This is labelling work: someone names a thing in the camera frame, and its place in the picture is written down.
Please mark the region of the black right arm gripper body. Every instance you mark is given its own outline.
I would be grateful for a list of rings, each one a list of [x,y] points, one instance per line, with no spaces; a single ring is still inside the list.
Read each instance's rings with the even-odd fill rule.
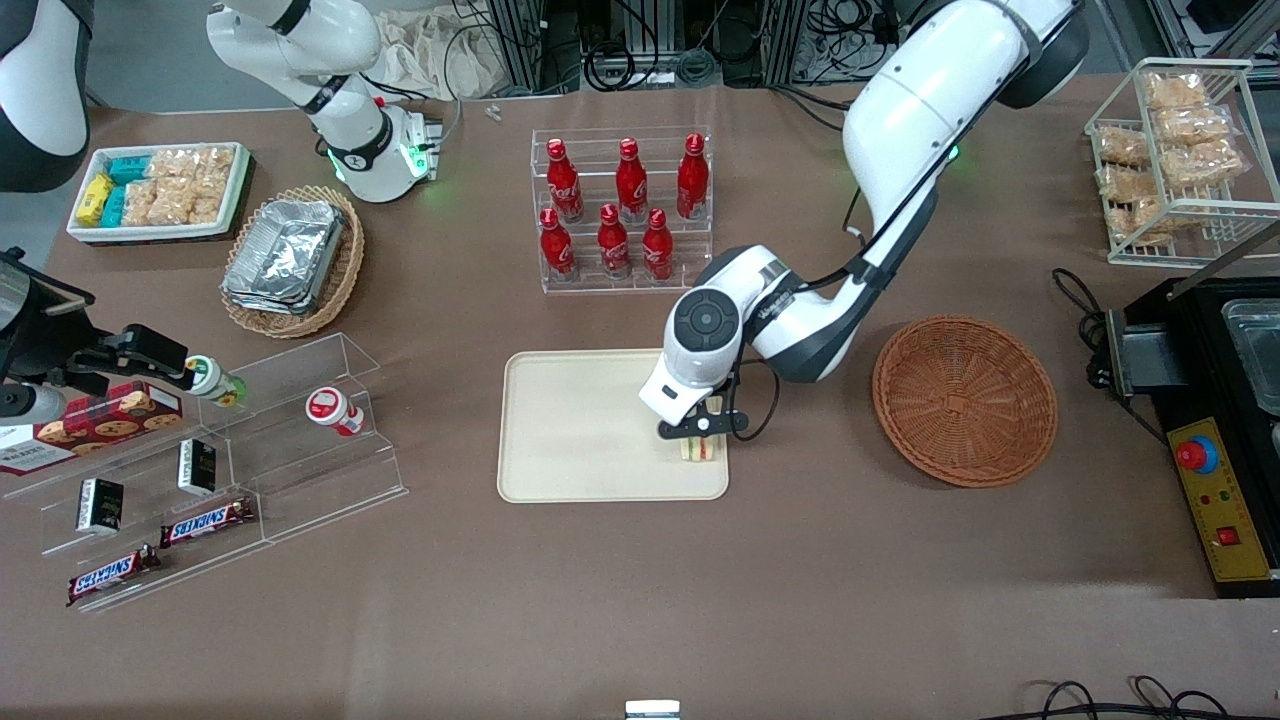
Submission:
[[[27,266],[26,251],[3,252],[3,375],[32,384],[101,395],[101,375],[76,365],[101,338],[86,309],[96,297]]]

